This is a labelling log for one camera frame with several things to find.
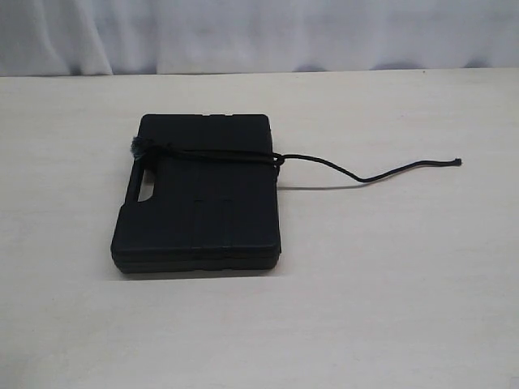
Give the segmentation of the white backdrop curtain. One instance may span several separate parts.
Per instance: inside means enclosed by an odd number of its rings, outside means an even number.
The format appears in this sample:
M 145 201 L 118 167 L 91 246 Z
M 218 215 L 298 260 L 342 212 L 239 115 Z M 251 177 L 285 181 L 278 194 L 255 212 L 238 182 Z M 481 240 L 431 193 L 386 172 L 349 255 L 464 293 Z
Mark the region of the white backdrop curtain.
M 518 64 L 515 1 L 4 1 L 4 76 Z

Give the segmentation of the black plastic carrying case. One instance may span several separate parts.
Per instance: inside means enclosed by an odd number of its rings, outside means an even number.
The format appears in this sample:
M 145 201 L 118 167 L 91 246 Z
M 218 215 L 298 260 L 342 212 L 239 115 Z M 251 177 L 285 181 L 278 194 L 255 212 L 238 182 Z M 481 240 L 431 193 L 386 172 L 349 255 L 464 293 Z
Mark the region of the black plastic carrying case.
M 125 274 L 269 270 L 281 254 L 263 114 L 142 117 L 111 243 Z

